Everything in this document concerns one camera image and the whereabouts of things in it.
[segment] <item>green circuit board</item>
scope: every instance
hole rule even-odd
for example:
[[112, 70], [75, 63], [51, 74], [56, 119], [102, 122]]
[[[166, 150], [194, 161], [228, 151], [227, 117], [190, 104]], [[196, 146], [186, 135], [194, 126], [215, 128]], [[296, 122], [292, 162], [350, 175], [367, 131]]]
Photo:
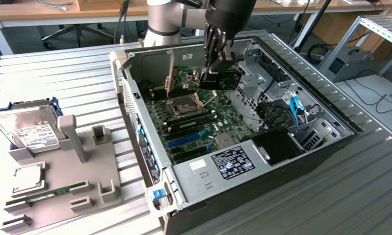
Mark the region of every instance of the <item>green circuit board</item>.
[[[198, 71], [199, 74], [202, 73], [200, 67], [178, 67], [178, 75], [176, 75], [176, 86], [175, 87], [183, 87], [183, 84], [188, 84], [188, 88], [191, 90], [196, 90], [198, 85], [190, 81], [190, 72]], [[147, 100], [147, 109], [150, 112], [150, 115], [152, 117], [154, 124], [156, 126], [159, 136], [162, 138], [162, 142], [166, 148], [166, 152], [175, 164], [188, 161], [210, 152], [214, 152], [216, 150], [222, 149], [222, 145], [219, 143], [218, 136], [222, 136], [223, 139], [224, 136], [230, 137], [227, 138], [227, 144], [235, 144], [239, 143], [242, 138], [252, 133], [252, 129], [247, 126], [246, 122], [242, 119], [242, 116], [239, 115], [238, 111], [235, 110], [234, 106], [227, 103], [230, 100], [230, 91], [208, 91], [208, 90], [198, 90], [196, 92], [199, 96], [199, 101], [206, 104], [203, 109], [198, 110], [195, 106], [190, 106], [188, 103], [192, 102], [192, 95], [184, 95], [180, 97], [175, 97], [172, 99], [167, 100], [159, 100], [159, 101], [150, 101]], [[182, 111], [186, 112], [183, 116], [178, 117], [178, 104], [183, 104]], [[206, 119], [208, 120], [208, 123], [203, 123], [191, 129], [192, 134], [202, 133], [202, 138], [194, 141], [187, 141], [186, 143], [182, 143], [176, 146], [168, 146], [168, 143], [184, 138], [186, 136], [180, 136], [178, 138], [170, 139], [168, 136], [171, 135], [171, 132], [168, 131], [166, 127], [167, 121], [175, 121], [179, 120], [182, 117], [191, 117], [195, 114], [199, 114], [202, 112], [212, 112], [215, 111], [215, 114], [208, 116]], [[192, 153], [192, 150], [200, 148], [203, 149], [207, 146], [207, 151], [200, 151], [198, 154], [188, 155], [187, 153]]]

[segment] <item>blue pcie slot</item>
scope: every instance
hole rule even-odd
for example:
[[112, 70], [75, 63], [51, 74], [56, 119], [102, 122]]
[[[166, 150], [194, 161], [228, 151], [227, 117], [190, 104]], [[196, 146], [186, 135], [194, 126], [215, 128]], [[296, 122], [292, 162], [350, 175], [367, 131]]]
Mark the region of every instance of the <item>blue pcie slot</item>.
[[174, 147], [174, 146], [180, 145], [180, 144], [183, 144], [183, 143], [187, 143], [187, 142], [191, 142], [191, 141], [198, 141], [198, 140], [200, 140], [200, 139], [203, 138], [204, 131], [206, 131], [206, 130], [200, 131], [200, 132], [196, 133], [196, 134], [192, 134], [192, 135], [190, 135], [190, 136], [186, 136], [186, 137], [183, 137], [183, 138], [180, 138], [180, 139], [178, 139], [178, 140], [175, 140], [175, 141], [171, 141], [171, 142], [167, 144], [167, 146], [168, 146], [168, 147]]

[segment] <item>chair wheel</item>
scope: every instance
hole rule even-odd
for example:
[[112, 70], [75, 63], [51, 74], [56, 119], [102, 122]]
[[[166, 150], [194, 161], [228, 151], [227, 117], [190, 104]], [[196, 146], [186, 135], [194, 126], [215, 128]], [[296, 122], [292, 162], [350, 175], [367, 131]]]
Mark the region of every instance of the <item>chair wheel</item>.
[[51, 42], [44, 42], [43, 45], [47, 49], [53, 49]]

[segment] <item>power supply label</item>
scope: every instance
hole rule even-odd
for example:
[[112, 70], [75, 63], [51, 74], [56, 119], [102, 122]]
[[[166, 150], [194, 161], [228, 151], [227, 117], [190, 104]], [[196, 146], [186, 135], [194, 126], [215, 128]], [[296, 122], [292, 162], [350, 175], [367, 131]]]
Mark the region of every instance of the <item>power supply label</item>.
[[59, 139], [49, 124], [16, 129], [15, 133], [27, 149], [36, 149], [59, 144]]
[[226, 180], [256, 168], [242, 146], [215, 154], [212, 160]]

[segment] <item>wooden desk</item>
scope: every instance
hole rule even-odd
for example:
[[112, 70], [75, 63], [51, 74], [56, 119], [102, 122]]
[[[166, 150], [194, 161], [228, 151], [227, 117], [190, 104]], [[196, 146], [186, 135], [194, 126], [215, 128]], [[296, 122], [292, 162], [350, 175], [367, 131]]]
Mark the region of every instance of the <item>wooden desk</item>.
[[[64, 3], [68, 0], [53, 0], [52, 3]], [[392, 8], [392, 1], [383, 0], [386, 12]], [[148, 20], [147, 0], [131, 0], [128, 8], [127, 21]], [[306, 27], [302, 31], [296, 43], [300, 42], [306, 35], [308, 27], [318, 15], [318, 12], [324, 4], [320, 3], [308, 6], [306, 13], [311, 14]], [[283, 15], [303, 13], [306, 6], [298, 3], [283, 7], [271, 0], [258, 0], [254, 15]], [[347, 4], [343, 0], [332, 0], [332, 3], [326, 12], [363, 12], [374, 11], [372, 5], [356, 6]], [[119, 18], [119, 10], [94, 10], [79, 11], [77, 6], [68, 6], [68, 11], [59, 10], [41, 5], [36, 0], [15, 0], [11, 5], [0, 5], [0, 51], [4, 55], [13, 54], [11, 46], [3, 34], [3, 27], [15, 26], [37, 26], [56, 24], [87, 24], [116, 22]]]

